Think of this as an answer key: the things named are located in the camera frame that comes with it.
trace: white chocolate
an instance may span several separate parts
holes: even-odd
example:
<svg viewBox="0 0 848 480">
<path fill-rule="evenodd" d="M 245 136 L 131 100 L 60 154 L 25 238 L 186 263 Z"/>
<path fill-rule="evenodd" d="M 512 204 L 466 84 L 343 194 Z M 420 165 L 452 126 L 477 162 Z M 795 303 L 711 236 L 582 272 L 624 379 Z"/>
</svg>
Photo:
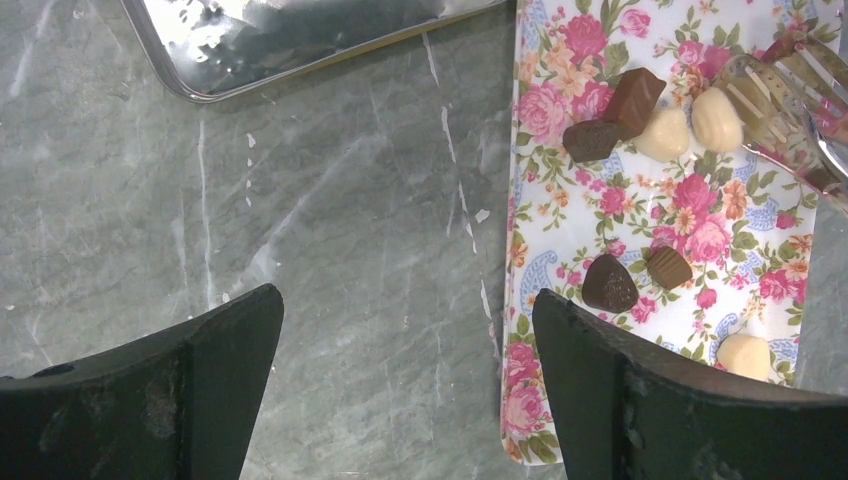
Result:
<svg viewBox="0 0 848 480">
<path fill-rule="evenodd" d="M 642 135 L 633 139 L 633 146 L 643 155 L 667 163 L 689 149 L 689 128 L 686 113 L 680 108 L 654 110 Z"/>
<path fill-rule="evenodd" d="M 730 335 L 718 347 L 716 360 L 730 373 L 764 382 L 771 370 L 768 342 L 759 337 Z"/>
<path fill-rule="evenodd" d="M 742 120 L 718 88 L 708 88 L 692 103 L 692 127 L 707 150 L 727 153 L 742 146 Z"/>
</svg>

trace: metal tray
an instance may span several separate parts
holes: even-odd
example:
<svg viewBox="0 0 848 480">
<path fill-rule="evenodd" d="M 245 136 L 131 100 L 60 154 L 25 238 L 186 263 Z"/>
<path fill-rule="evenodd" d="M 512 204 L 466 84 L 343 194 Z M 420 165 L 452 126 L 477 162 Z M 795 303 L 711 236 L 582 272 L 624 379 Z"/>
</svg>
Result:
<svg viewBox="0 0 848 480">
<path fill-rule="evenodd" d="M 505 0 L 122 0 L 150 63 L 215 102 L 373 50 Z"/>
</svg>

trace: milk chocolate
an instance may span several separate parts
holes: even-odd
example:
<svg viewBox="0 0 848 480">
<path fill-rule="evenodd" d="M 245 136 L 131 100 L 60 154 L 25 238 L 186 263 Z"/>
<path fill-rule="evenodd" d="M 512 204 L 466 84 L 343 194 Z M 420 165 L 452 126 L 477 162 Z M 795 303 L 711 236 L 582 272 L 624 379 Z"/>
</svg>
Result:
<svg viewBox="0 0 848 480">
<path fill-rule="evenodd" d="M 588 120 L 568 127 L 562 134 L 562 146 L 575 163 L 605 160 L 618 143 L 618 127 L 603 120 Z"/>
<path fill-rule="evenodd" d="M 665 82 L 645 68 L 624 72 L 604 111 L 603 119 L 618 125 L 618 139 L 638 137 L 645 130 Z"/>
<path fill-rule="evenodd" d="M 589 265 L 582 291 L 583 303 L 610 313 L 626 312 L 639 300 L 639 290 L 627 269 L 609 253 Z"/>
<path fill-rule="evenodd" d="M 671 247 L 662 247 L 648 260 L 648 273 L 666 290 L 677 288 L 692 280 L 692 267 Z"/>
</svg>

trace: gray marble surface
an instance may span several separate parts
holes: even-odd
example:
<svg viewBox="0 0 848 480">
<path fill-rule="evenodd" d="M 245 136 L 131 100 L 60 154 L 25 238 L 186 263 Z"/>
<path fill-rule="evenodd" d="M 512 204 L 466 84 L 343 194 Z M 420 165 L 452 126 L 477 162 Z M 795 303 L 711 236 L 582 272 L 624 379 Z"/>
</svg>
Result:
<svg viewBox="0 0 848 480">
<path fill-rule="evenodd" d="M 0 0 L 0 374 L 273 282 L 243 478 L 565 478 L 499 438 L 513 40 L 503 7 L 200 107 L 117 1 Z M 848 394 L 845 225 L 821 207 L 799 372 Z"/>
</svg>

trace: heart-shaped chocolate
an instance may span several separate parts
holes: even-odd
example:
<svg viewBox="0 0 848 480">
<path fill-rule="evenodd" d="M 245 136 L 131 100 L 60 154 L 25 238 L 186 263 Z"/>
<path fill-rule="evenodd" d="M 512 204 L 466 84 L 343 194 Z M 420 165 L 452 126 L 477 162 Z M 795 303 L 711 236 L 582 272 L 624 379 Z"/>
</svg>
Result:
<svg viewBox="0 0 848 480">
<path fill-rule="evenodd" d="M 639 300 L 639 290 L 624 265 L 609 253 L 596 258 L 586 270 L 583 303 L 610 313 L 630 310 Z"/>
</svg>

